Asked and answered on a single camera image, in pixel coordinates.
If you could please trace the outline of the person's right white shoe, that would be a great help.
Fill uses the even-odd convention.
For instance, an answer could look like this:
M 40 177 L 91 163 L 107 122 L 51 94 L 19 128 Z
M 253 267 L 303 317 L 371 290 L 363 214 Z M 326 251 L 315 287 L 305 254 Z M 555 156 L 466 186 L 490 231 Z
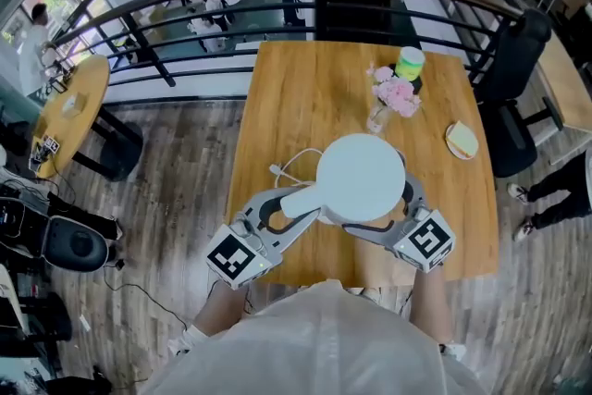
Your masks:
M 438 346 L 442 356 L 453 358 L 459 362 L 466 354 L 466 346 L 463 344 L 449 343 L 439 344 Z

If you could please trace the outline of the black office chair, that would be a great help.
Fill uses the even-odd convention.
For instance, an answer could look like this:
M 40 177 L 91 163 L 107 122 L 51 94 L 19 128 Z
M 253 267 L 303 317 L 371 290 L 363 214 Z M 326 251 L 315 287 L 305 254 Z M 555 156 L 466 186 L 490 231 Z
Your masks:
M 530 117 L 522 117 L 517 98 L 524 92 L 533 70 L 552 34 L 542 12 L 526 9 L 499 36 L 493 63 L 474 86 L 475 99 L 487 139 L 493 175 L 511 177 L 537 160 L 537 147 L 528 127 L 559 116 L 550 100 Z

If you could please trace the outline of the white electric kettle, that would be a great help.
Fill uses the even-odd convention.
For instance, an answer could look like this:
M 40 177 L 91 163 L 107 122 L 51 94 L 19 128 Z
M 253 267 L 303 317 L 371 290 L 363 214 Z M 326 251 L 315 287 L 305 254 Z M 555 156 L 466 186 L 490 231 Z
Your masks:
M 356 205 L 367 222 L 388 215 L 401 199 L 405 172 L 397 150 L 371 134 L 355 133 L 332 142 L 317 164 L 315 181 L 281 200 L 320 208 Z

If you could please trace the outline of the person's white shirt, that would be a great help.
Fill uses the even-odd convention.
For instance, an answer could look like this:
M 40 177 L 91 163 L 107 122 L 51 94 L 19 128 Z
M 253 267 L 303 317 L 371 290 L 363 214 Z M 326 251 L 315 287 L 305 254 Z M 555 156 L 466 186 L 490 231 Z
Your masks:
M 326 281 L 201 333 L 141 395 L 487 395 L 426 333 Z

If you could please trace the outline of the green and white cup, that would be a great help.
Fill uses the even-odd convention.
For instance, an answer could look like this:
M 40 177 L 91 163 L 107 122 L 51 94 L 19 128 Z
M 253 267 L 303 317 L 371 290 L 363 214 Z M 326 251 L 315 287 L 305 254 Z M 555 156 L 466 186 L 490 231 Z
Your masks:
M 415 81 L 419 78 L 425 61 L 425 55 L 420 49 L 404 46 L 395 66 L 395 75 L 407 81 Z

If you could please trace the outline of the clear glass vase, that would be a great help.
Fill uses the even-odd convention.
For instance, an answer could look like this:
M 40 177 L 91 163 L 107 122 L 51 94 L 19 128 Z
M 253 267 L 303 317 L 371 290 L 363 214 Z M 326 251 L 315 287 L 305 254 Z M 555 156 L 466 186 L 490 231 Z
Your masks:
M 370 133 L 379 135 L 390 119 L 391 109 L 377 101 L 370 110 L 368 119 L 366 120 L 366 127 Z

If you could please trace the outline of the pink flower bunch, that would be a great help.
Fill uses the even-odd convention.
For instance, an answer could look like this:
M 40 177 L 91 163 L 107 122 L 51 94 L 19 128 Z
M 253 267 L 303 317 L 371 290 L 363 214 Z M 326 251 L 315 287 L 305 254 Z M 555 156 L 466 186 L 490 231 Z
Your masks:
M 371 66 L 366 71 L 366 75 L 372 81 L 374 97 L 382 105 L 399 113 L 402 117 L 411 117 L 419 108 L 421 99 L 413 92 L 412 83 L 396 76 L 392 68 Z

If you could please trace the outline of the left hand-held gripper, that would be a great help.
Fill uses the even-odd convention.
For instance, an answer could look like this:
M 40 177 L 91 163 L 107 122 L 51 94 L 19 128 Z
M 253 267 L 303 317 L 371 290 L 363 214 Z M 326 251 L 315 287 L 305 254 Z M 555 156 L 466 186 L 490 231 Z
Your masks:
M 256 193 L 229 225 L 222 225 L 206 247 L 206 263 L 233 290 L 269 273 L 283 262 L 283 253 L 320 215 L 309 204 L 282 204 L 303 188 L 274 188 Z M 291 219 L 283 228 L 269 224 L 281 212 Z

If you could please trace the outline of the long wooden table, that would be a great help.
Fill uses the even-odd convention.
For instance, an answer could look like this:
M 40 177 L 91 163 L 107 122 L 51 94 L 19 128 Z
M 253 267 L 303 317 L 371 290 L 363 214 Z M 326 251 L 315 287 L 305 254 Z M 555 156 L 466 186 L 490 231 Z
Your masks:
M 592 133 L 592 99 L 573 60 L 554 31 L 537 61 L 537 71 L 559 113 L 562 125 Z

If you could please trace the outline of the person's right forearm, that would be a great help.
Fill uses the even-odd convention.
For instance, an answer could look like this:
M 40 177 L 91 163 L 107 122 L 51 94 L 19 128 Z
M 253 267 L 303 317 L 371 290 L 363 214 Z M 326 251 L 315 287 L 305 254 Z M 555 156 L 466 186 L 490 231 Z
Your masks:
M 452 341 L 453 324 L 441 265 L 437 265 L 429 273 L 415 273 L 410 322 L 438 344 Z

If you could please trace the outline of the round wooden table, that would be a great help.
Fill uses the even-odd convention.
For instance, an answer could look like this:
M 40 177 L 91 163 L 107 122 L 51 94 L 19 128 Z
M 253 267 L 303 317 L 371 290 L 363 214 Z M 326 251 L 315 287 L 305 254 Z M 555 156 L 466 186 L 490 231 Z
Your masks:
M 32 133 L 31 148 L 43 135 L 54 138 L 60 147 L 33 172 L 36 177 L 49 179 L 76 162 L 106 179 L 121 181 L 136 167 L 142 153 L 142 131 L 106 110 L 109 79 L 107 58 L 89 56 L 74 67 L 62 91 L 46 101 Z M 85 94 L 86 105 L 78 116 L 64 118 L 62 105 L 73 93 Z

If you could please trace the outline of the person's left white shoe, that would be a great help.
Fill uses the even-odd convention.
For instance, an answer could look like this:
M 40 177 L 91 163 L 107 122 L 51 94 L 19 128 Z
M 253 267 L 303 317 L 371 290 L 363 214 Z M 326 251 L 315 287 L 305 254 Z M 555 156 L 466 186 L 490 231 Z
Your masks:
M 170 339 L 167 347 L 174 356 L 187 353 L 195 345 L 195 341 L 199 339 L 200 335 L 201 333 L 196 331 L 196 327 L 190 326 L 183 330 L 178 337 Z

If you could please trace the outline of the person's left forearm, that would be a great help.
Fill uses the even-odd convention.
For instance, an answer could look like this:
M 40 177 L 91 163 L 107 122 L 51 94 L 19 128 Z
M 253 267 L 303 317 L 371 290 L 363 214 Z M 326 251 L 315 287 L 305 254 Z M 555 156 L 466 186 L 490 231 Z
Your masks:
M 242 318 L 248 290 L 248 286 L 233 290 L 223 280 L 217 280 L 192 324 L 208 337 L 229 330 Z

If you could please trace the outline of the grey and black shell chair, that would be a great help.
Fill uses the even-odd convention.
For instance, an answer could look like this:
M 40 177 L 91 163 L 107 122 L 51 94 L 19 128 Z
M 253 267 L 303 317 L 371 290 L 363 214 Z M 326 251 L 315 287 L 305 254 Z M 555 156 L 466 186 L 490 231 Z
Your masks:
M 94 229 L 64 216 L 52 216 L 44 235 L 42 257 L 55 267 L 91 273 L 105 265 L 109 248 Z

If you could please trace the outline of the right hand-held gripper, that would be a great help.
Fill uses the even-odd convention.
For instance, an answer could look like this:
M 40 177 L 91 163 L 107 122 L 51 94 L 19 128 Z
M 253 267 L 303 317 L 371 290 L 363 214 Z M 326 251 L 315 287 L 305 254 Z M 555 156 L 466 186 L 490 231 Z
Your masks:
M 379 246 L 392 246 L 395 256 L 422 272 L 431 272 L 454 250 L 456 236 L 437 209 L 426 206 L 421 182 L 407 169 L 406 158 L 397 151 L 405 172 L 401 198 L 401 221 L 391 220 L 384 228 L 365 224 L 342 224 L 352 236 Z

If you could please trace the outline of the person's white shoe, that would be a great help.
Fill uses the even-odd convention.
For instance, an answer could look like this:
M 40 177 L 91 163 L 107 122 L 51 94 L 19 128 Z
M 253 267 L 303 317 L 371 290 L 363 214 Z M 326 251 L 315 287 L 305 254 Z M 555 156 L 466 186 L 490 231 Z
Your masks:
M 183 330 L 178 337 L 170 339 L 167 347 L 174 356 L 187 353 L 195 345 L 195 341 L 199 339 L 200 335 L 201 333 L 196 331 L 196 327 L 190 326 Z
M 466 346 L 463 344 L 449 343 L 439 344 L 438 346 L 442 356 L 453 358 L 459 362 L 466 354 Z

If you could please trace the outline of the beige tissue box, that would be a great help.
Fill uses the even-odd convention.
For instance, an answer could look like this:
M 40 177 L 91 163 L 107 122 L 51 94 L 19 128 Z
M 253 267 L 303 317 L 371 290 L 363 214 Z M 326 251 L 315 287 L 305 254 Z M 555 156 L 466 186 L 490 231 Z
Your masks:
M 86 95 L 83 93 L 71 94 L 63 103 L 61 114 L 64 118 L 74 118 L 82 113 L 86 105 Z

